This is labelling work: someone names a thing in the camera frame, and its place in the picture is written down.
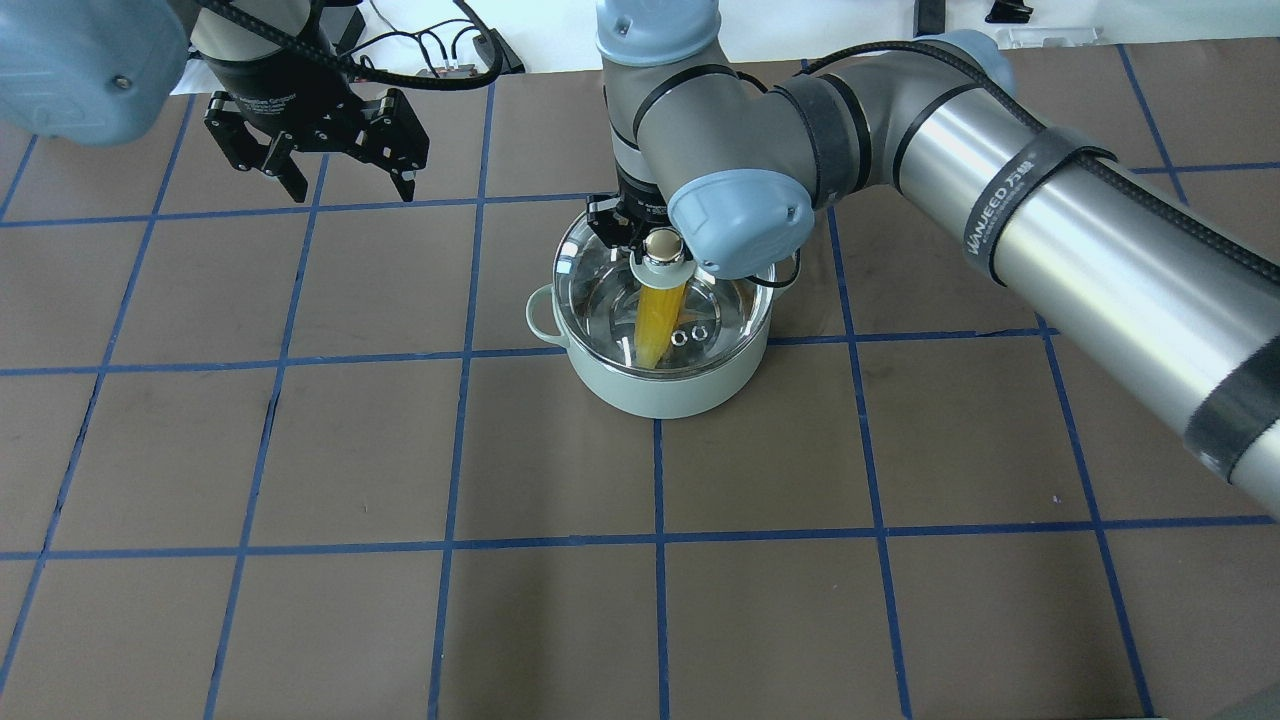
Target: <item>gray corner object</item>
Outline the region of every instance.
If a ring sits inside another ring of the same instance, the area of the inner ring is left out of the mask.
[[[595,45],[609,61],[635,68],[696,55],[719,33],[718,0],[599,0]]]
[[[137,140],[182,77],[166,0],[0,3],[0,118],[81,145]]]
[[[727,279],[790,258],[814,227],[803,184],[754,168],[721,170],[686,183],[671,196],[668,213],[701,266]]]
[[[978,63],[984,73],[991,76],[1005,92],[1016,96],[1018,82],[1014,78],[1014,65],[1001,55],[996,41],[975,29],[954,29],[942,35],[925,35],[919,41],[933,40],[946,42]]]

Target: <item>blue joint cap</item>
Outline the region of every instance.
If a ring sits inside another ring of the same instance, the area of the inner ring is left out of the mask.
[[[694,259],[717,278],[763,274],[813,232],[813,205],[795,178],[760,169],[721,170],[685,183],[667,213]]]
[[[620,65],[676,63],[716,41],[718,8],[718,0],[599,0],[595,46]]]
[[[916,40],[936,40],[956,47],[973,58],[984,73],[991,76],[1005,92],[1012,96],[1018,91],[1014,81],[1014,65],[1000,54],[996,41],[975,29],[954,29],[942,35],[925,35]]]

